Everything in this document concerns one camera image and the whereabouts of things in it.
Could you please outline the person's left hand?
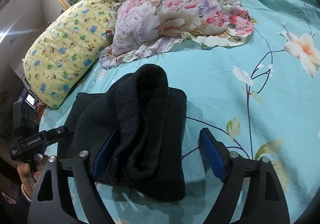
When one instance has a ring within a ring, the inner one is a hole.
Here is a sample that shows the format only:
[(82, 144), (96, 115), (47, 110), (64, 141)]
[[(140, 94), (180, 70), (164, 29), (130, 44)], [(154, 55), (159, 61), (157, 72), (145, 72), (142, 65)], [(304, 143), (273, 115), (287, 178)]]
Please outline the person's left hand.
[(31, 167), (28, 163), (22, 163), (18, 165), (17, 171), (22, 182), (21, 191), (23, 196), (29, 202), (31, 201), (33, 191), (37, 185), (40, 174), (42, 173), (43, 168), (48, 161), (48, 158), (49, 157), (46, 155), (43, 157), (42, 161), (40, 162), (39, 169), (33, 174), (31, 174)]

